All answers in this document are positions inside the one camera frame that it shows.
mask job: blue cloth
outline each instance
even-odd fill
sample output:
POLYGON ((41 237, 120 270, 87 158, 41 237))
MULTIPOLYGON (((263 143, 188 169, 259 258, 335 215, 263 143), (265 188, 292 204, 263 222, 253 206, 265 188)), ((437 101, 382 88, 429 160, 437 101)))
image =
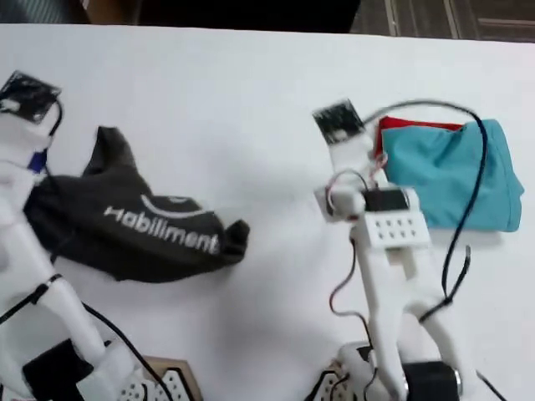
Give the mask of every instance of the blue cloth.
MULTIPOLYGON (((484 120, 488 156, 479 196, 466 221, 473 230, 516 231, 524 192, 512 170, 502 127, 484 120)), ((457 131, 417 127, 385 129, 389 181, 414 187, 429 227, 455 228, 470 199, 482 157, 482 135, 476 122, 457 131)))

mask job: black wire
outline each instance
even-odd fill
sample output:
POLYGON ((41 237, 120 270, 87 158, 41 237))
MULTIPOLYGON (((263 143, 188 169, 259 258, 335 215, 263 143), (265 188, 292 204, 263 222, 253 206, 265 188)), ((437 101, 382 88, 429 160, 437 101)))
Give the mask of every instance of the black wire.
POLYGON ((38 300, 41 299, 44 293, 48 290, 49 286, 59 278, 61 278, 60 274, 53 275, 47 282, 39 284, 37 288, 33 290, 33 292, 27 295, 23 300, 17 302, 14 307, 9 308, 7 312, 0 316, 0 326, 2 326, 10 318, 12 318, 15 313, 19 312, 28 304, 32 303, 33 305, 36 305, 38 300))
POLYGON ((505 397, 503 397, 500 392, 492 385, 492 383, 489 381, 488 378, 483 376, 483 373, 481 373, 479 370, 476 371, 477 377, 481 379, 481 381, 487 385, 487 387, 496 395, 500 401, 507 401, 505 397))
POLYGON ((419 319, 418 322, 420 324, 424 324, 424 322, 429 319, 431 316, 433 316, 436 312, 440 311, 443 307, 446 307, 448 305, 451 305, 453 302, 454 296, 457 294, 457 291, 459 291, 459 288, 461 287, 462 282, 464 281, 466 274, 468 273, 468 268, 470 267, 470 261, 471 261, 471 249, 469 246, 466 247, 466 256, 465 256, 465 263, 462 267, 461 273, 459 274, 459 277, 457 278, 457 281, 455 285, 453 286, 453 289, 451 292, 444 297, 442 301, 440 301, 437 305, 432 307, 429 311, 424 313, 419 319))
POLYGON ((342 383, 345 383, 349 380, 349 373, 347 373, 345 376, 343 376, 338 382, 336 382, 335 384, 333 384, 333 387, 331 387, 331 391, 329 393, 329 401, 334 401, 334 391, 336 390, 336 388, 342 384, 342 383))
POLYGON ((374 369, 374 375, 371 377, 371 380, 364 386, 364 401, 368 401, 368 390, 371 387, 371 385, 374 383, 375 378, 377 378, 377 372, 379 369, 374 369))
POLYGON ((154 378, 154 380, 161 386, 162 390, 166 393, 167 398, 169 401, 173 401, 173 396, 171 395, 171 391, 167 388, 164 381, 161 379, 160 376, 158 376, 158 373, 155 372, 155 370, 149 365, 149 363, 143 358, 143 355, 140 354, 140 352, 134 347, 134 344, 125 336, 121 330, 115 326, 106 316, 102 315, 102 313, 95 311, 92 307, 90 307, 87 303, 84 303, 85 310, 99 319, 103 324, 105 324, 112 332, 117 334, 117 336, 125 343, 126 347, 134 354, 134 356, 137 358, 138 361, 140 361, 141 365, 143 365, 143 368, 154 378))
POLYGON ((329 307, 330 307, 330 310, 331 312, 338 316, 338 317, 347 317, 347 316, 356 316, 360 319, 360 321, 362 322, 362 325, 364 326, 364 330, 366 331, 366 336, 368 337, 368 342, 369 342, 369 345, 372 347, 374 347, 374 344, 372 343, 372 340, 371 340, 371 336, 369 334, 369 327, 368 327, 368 323, 366 322, 366 318, 364 317, 364 315, 358 311, 338 311, 335 307, 334 307, 334 299, 336 297, 336 295, 348 284, 348 282, 351 281, 351 278, 353 277, 354 275, 354 271, 355 271, 355 268, 356 268, 356 263, 357 263, 357 249, 356 249, 356 245, 354 243, 354 240, 351 239, 350 240, 351 242, 351 246, 352 246, 352 249, 353 249, 353 260, 351 261, 351 268, 349 269, 349 273, 347 275, 347 277, 342 280, 342 282, 337 285, 334 290, 331 292, 331 295, 329 296, 329 307))

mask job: red cloth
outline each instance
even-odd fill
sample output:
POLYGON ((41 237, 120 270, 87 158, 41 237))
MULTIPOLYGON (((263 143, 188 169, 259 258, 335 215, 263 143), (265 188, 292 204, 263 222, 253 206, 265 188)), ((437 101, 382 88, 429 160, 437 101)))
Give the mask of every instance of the red cloth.
POLYGON ((420 127, 435 127, 445 128, 451 131, 457 131, 462 127, 462 124, 449 124, 449 123, 428 123, 425 121, 411 121, 409 119, 395 119, 394 117, 383 117, 379 120, 379 128, 377 129, 377 137, 375 139, 375 156, 383 153, 383 129, 390 128, 404 128, 417 125, 420 127))

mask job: tabletop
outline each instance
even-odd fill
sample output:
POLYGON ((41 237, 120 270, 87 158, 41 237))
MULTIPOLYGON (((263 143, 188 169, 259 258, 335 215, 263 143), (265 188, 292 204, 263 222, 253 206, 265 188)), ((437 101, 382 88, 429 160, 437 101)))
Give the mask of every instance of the tabletop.
MULTIPOLYGON (((526 193, 520 230, 465 232, 471 271, 454 308, 476 366, 510 400, 532 394, 535 45, 176 28, 0 25, 0 81, 20 69, 63 88, 51 170, 79 175, 98 125, 117 126, 156 194, 232 210, 252 228, 237 266, 180 282, 115 282, 58 270, 146 355, 187 359, 206 400, 300 400, 340 345, 364 338, 329 311, 351 260, 348 226, 313 189, 332 174, 312 112, 349 98, 366 116, 414 98, 453 101, 505 130, 526 193)), ((414 108, 412 119, 465 122, 414 108)), ((450 231, 433 231, 438 272, 450 231)), ((356 278, 339 307, 366 312, 356 278)), ((481 384, 471 400, 489 400, 481 384)))

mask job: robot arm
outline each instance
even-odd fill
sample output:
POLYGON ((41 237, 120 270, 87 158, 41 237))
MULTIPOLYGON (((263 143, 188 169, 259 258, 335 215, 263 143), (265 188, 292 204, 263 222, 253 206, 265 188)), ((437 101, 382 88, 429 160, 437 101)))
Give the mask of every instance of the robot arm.
POLYGON ((388 186, 356 190, 358 184, 356 180, 352 201, 347 184, 329 192, 334 214, 354 221, 350 240, 369 305, 370 344, 347 344, 339 353, 354 393, 374 401, 406 400, 409 395, 411 400, 457 401, 470 395, 476 370, 451 308, 423 323, 441 361, 401 361, 397 344, 402 315, 420 318, 444 298, 416 193, 388 186), (394 256, 398 263, 392 264, 394 256))

